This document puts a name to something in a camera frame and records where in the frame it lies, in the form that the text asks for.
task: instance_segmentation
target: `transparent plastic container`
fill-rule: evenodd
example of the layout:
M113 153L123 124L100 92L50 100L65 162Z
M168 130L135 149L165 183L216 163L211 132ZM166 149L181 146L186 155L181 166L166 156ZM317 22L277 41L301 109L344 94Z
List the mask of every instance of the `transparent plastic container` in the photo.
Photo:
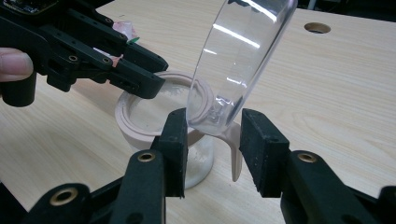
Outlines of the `transparent plastic container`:
M219 135L233 122L262 74L297 0L227 0L217 16L196 66L187 122ZM196 78L211 93L203 97Z
M149 149L154 137L161 135L169 113L186 107L192 76L182 72L156 75L164 78L165 83L154 99L141 99L125 91L116 107L117 123L134 153ZM214 160L212 136L189 128L188 141L185 189L204 180Z

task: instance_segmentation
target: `black mechanical arm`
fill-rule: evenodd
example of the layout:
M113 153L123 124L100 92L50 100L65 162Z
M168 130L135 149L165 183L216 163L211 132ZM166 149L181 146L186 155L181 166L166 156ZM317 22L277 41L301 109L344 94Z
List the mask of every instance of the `black mechanical arm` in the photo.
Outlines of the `black mechanical arm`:
M378 199L347 187L319 155L290 151L288 139L260 112L244 109L241 131L240 150L257 191L281 198L286 223L396 223L396 187L382 188ZM185 109L179 109L151 148L131 157L124 177L91 193L82 184L61 185L29 213L8 194L0 209L12 223L165 223L165 198L184 197L187 154Z
M26 52L35 71L27 79L0 84L3 100L26 106L35 99L35 73L69 91L78 78L117 86L145 99L156 96L164 80L153 73L167 62L111 27L96 9L112 0L0 0L0 47ZM117 65L98 52L122 56Z

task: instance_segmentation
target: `wooden table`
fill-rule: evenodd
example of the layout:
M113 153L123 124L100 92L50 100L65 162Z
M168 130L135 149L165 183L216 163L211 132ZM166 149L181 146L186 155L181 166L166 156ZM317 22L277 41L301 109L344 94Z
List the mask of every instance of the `wooden table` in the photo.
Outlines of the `wooden table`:
M192 73L221 4L117 0L99 11L132 21L142 46ZM309 22L331 31L309 33ZM132 151L114 119L120 94L90 80L64 93L40 77L32 105L0 104L0 179L26 209L63 183L95 190L123 175ZM347 185L376 197L396 185L396 23L297 9L245 107L269 117L292 150L319 154ZM185 199L167 199L168 223L284 222L279 199L260 197L245 164L231 180L224 143L215 156Z

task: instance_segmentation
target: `table hole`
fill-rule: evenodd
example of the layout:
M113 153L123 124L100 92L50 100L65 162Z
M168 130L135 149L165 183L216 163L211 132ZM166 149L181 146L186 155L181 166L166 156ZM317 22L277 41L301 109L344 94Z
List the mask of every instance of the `table hole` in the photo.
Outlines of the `table hole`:
M327 34L332 29L330 26L320 22L309 22L304 26L304 28L306 31L320 35Z

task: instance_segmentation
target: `hand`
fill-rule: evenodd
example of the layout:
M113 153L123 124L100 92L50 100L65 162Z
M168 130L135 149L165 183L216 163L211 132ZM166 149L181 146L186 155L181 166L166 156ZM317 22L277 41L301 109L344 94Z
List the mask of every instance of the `hand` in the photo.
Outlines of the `hand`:
M17 81L33 73L30 57L18 50L0 48L0 82Z

